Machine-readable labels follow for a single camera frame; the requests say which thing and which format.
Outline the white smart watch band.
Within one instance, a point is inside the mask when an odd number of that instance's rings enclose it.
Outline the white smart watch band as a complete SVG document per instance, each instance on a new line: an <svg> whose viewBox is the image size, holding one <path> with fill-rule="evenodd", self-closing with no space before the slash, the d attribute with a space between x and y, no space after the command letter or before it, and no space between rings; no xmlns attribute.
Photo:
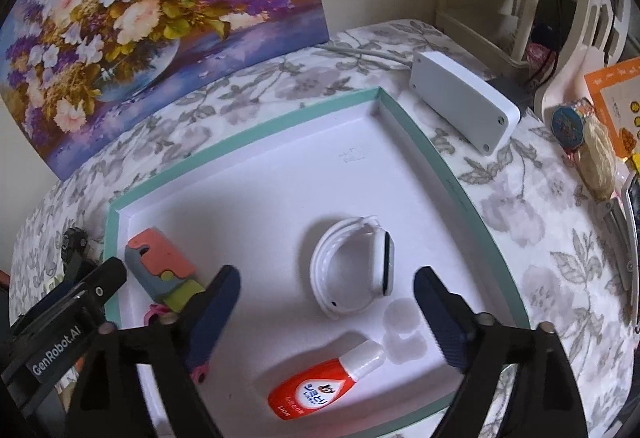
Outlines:
<svg viewBox="0 0 640 438"><path fill-rule="evenodd" d="M323 233L309 265L321 311L338 320L360 314L394 289L395 242L378 217L343 219Z"/></svg>

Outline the white shelf unit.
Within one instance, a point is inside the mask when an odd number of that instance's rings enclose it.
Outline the white shelf unit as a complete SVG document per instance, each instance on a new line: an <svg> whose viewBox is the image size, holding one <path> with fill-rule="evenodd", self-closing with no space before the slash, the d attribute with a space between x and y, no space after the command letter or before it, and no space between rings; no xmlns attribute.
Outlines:
<svg viewBox="0 0 640 438"><path fill-rule="evenodd" d="M587 97L586 74L639 53L638 0L437 0L436 25L528 88L542 120Z"/></svg>

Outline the wrapped candy snacks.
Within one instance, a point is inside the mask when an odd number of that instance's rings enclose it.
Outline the wrapped candy snacks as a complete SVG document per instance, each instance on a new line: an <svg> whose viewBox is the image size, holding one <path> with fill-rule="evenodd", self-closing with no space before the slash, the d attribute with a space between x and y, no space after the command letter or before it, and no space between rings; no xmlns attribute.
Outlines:
<svg viewBox="0 0 640 438"><path fill-rule="evenodd" d="M607 201L615 189L616 156L608 130L591 102L578 99L556 108L551 131L591 195L599 202Z"/></svg>

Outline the floral patterned table cloth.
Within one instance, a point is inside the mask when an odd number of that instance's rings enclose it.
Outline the floral patterned table cloth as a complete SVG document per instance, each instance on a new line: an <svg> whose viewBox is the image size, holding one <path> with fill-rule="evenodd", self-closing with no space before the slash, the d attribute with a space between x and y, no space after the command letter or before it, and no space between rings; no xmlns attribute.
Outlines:
<svg viewBox="0 0 640 438"><path fill-rule="evenodd" d="M195 89L120 135L53 187L17 233L9 312L17 317L62 272L63 231L79 226L90 252L103 250L111 202L158 172L263 120L359 89L381 87L412 118L461 180L506 258L529 319L558 330L585 406L590 435L614 432L629 401L638 337L596 203L551 132L533 115L510 141L483 158L409 94L405 67L415 52L437 50L479 76L487 68L434 26L396 20L337 33L334 44L362 59L306 48L244 68Z"/></svg>

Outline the teal white tray box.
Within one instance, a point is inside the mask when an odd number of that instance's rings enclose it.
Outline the teal white tray box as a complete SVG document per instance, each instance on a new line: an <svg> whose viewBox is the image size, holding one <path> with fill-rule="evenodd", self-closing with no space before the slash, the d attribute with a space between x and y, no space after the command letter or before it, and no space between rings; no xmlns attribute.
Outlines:
<svg viewBox="0 0 640 438"><path fill-rule="evenodd" d="M314 248L339 221L375 216L395 244L394 288L360 314L331 319L310 284ZM202 282L238 268L241 294L200 388L227 437L381 437L434 428L461 376L447 366L413 299L430 266L476 311L524 328L521 295L465 190L422 129L389 94L370 89L285 114L217 143L110 207L105 253L155 229ZM408 310L420 358L381 369L332 406L283 421L270 390L365 340L390 341Z"/></svg>

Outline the red white glue bottle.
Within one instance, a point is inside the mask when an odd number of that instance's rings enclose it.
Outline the red white glue bottle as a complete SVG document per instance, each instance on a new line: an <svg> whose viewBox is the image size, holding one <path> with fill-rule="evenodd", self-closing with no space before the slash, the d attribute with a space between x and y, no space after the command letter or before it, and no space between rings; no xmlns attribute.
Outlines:
<svg viewBox="0 0 640 438"><path fill-rule="evenodd" d="M316 413L342 398L385 360L384 348L374 340L366 340L341 357L285 380L270 392L268 406L283 421Z"/></svg>

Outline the pink smart watch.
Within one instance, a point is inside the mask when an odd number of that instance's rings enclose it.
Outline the pink smart watch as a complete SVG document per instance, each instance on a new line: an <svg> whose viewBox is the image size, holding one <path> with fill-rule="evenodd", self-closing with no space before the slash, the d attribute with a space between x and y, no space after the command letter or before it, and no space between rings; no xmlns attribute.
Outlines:
<svg viewBox="0 0 640 438"><path fill-rule="evenodd" d="M168 307L162 304L152 304L149 306L149 310L145 313L143 317L143 324L148 326L155 322L162 323L171 323L177 320L178 314L171 311ZM190 377L194 381L195 384L201 385L208 377L209 373L209 363L204 362L199 366L190 366Z"/></svg>

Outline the orange booklet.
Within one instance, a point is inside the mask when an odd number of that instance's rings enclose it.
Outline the orange booklet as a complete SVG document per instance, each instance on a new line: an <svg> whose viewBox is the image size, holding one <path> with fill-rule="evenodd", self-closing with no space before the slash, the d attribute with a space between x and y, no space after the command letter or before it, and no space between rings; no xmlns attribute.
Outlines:
<svg viewBox="0 0 640 438"><path fill-rule="evenodd" d="M605 124L615 154L622 160L639 152L639 58L585 76L590 100Z"/></svg>

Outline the white rectangular device box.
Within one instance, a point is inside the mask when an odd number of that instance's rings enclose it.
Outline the white rectangular device box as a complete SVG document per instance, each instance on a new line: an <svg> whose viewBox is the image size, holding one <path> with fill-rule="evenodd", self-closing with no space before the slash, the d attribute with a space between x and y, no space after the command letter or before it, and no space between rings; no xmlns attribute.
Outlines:
<svg viewBox="0 0 640 438"><path fill-rule="evenodd" d="M502 92L441 52L418 52L409 83L432 110L486 156L506 144L522 117Z"/></svg>

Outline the flower painting canvas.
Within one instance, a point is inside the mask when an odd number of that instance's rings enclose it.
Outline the flower painting canvas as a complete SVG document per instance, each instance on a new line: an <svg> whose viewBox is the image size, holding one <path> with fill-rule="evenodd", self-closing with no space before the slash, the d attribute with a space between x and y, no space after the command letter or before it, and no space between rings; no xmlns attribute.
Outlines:
<svg viewBox="0 0 640 438"><path fill-rule="evenodd" d="M1 95L66 179L188 92L328 37L321 0L1 0Z"/></svg>

